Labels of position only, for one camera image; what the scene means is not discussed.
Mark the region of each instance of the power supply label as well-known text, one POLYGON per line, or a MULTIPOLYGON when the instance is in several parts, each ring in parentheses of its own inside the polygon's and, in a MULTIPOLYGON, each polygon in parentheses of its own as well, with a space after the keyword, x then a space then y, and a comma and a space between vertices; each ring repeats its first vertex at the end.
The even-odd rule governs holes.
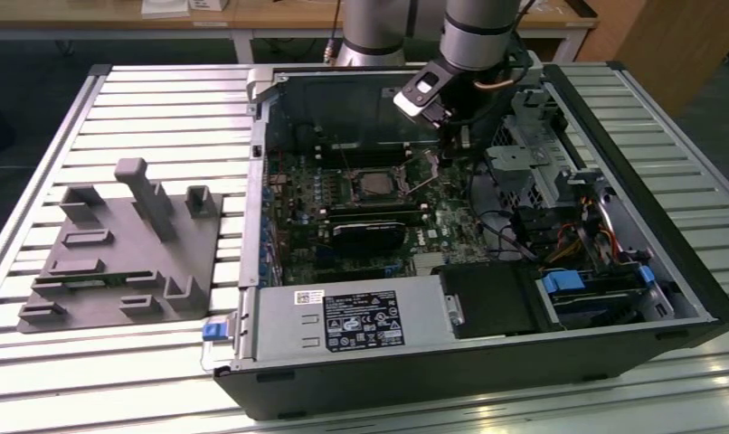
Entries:
POLYGON ((405 345, 396 291, 325 297, 328 349, 366 350, 405 345))

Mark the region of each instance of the floor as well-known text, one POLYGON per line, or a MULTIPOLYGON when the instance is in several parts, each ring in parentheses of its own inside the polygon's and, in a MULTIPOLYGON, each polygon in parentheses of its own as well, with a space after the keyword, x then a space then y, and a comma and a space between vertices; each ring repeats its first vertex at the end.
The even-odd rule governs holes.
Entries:
MULTIPOLYGON (((320 61, 324 48, 321 40, 257 41, 257 61, 320 61)), ((416 43, 408 57, 426 60, 434 51, 416 43)), ((18 132, 15 145, 0 152, 0 166, 15 167, 0 169, 0 231, 94 64, 234 62, 227 41, 77 42, 70 57, 53 42, 0 42, 0 109, 18 132)), ((729 178, 728 68, 717 71, 677 121, 729 178)))

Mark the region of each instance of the gray plastic part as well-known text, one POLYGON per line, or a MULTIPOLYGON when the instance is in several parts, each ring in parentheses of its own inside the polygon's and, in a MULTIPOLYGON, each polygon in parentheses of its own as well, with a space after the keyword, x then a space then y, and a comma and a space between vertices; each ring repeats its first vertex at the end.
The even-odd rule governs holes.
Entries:
POLYGON ((191 185, 187 187, 185 204, 194 219, 206 219, 218 214, 218 206, 211 199, 211 193, 205 185, 191 185))
POLYGON ((69 219, 19 313, 22 333, 207 315, 222 195, 195 186, 167 196, 146 168, 137 158, 117 165, 134 199, 103 199, 93 186, 66 192, 69 219))
POLYGON ((147 219, 162 241, 174 240, 177 232, 169 213, 174 211, 163 185, 147 181, 147 162, 143 158, 122 158, 115 166, 115 179, 129 185, 139 215, 147 219))
POLYGON ((62 321, 67 310, 53 301, 27 303, 22 308, 19 317, 30 324, 50 324, 62 321))
POLYGON ((161 311, 161 304, 150 294, 121 298, 121 311, 126 316, 154 315, 161 311))

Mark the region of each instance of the blue latch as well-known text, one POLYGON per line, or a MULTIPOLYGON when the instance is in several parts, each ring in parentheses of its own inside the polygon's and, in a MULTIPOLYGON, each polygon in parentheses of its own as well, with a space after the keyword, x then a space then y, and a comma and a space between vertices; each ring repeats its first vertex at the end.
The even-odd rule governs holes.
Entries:
POLYGON ((573 269, 564 271, 553 271, 543 278, 545 289, 548 294, 553 294, 559 291, 576 291, 585 289, 585 283, 580 272, 573 269))
POLYGON ((643 265, 639 271, 641 272, 641 277, 644 278, 647 286, 652 285, 657 281, 657 278, 655 277, 655 273, 652 272, 649 265, 643 265))
POLYGON ((206 342, 229 339, 229 323, 209 323, 205 325, 203 338, 206 342))

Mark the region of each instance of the slotted aluminum surface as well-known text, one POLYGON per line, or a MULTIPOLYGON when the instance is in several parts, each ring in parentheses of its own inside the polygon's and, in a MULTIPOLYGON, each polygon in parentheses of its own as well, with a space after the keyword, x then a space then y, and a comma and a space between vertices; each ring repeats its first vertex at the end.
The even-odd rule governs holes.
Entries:
MULTIPOLYGON (((85 107, 53 144, 62 152, 51 160, 43 190, 23 213, 19 233, 0 240, 10 243, 0 257, 0 432, 729 431, 729 334, 601 382, 255 422, 201 368, 199 321, 39 335, 15 332, 19 308, 65 220, 57 207, 65 189, 95 183, 103 196, 129 196, 111 177, 122 156, 150 162, 149 176, 163 181, 169 194, 190 184, 207 184, 226 194, 211 312, 237 307, 247 68, 115 67, 107 79, 90 79, 93 87, 79 98, 85 107)), ((725 180, 668 119, 656 120, 660 112, 623 74, 603 64, 572 65, 565 71, 729 293, 725 180)), ((592 165, 581 140, 572 137, 592 165)))

